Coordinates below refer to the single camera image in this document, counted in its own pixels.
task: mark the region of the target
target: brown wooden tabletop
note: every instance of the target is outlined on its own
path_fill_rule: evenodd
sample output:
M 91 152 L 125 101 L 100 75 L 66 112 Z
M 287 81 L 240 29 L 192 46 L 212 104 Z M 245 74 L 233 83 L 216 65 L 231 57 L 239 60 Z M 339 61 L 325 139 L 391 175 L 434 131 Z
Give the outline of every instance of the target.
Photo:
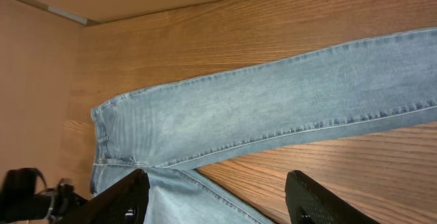
M 57 175 L 89 196 L 89 111 L 118 94 L 435 26 L 437 0 L 226 0 L 86 27 Z M 293 169 L 381 223 L 437 223 L 437 123 L 278 148 L 200 172 L 289 223 L 283 189 Z

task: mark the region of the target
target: light blue denim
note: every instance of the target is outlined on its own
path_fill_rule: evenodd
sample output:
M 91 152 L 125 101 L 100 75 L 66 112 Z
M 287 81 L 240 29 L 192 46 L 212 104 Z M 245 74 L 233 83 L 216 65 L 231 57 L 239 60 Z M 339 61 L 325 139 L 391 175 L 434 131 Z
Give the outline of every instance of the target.
M 101 193 L 141 168 L 151 185 L 146 223 L 272 223 L 195 169 L 433 122 L 436 106 L 437 28 L 148 87 L 92 110 L 91 187 Z

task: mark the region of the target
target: denim fabric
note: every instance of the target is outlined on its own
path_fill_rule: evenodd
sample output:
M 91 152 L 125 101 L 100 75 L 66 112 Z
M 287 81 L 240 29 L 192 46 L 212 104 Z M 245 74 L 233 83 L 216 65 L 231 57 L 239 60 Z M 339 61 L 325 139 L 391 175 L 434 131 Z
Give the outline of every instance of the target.
M 92 110 L 91 185 L 97 194 L 142 168 L 151 184 L 146 223 L 271 223 L 195 168 L 433 122 L 436 106 L 437 28 L 140 89 Z

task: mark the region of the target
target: fabric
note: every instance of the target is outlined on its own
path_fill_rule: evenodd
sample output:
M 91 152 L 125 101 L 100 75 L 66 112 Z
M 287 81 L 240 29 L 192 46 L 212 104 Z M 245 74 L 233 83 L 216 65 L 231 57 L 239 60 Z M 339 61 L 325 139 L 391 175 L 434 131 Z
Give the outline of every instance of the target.
M 91 112 L 93 191 L 141 168 L 146 223 L 272 223 L 195 169 L 436 121 L 436 56 L 437 28 L 422 29 L 122 94 Z

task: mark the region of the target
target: clothing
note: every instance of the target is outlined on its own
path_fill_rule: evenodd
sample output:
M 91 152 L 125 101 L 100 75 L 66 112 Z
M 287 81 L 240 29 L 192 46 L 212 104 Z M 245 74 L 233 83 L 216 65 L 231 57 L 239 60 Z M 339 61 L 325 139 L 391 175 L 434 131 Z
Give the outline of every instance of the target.
M 436 121 L 436 56 L 430 28 L 122 94 L 91 112 L 92 190 L 142 168 L 146 223 L 271 223 L 195 168 Z

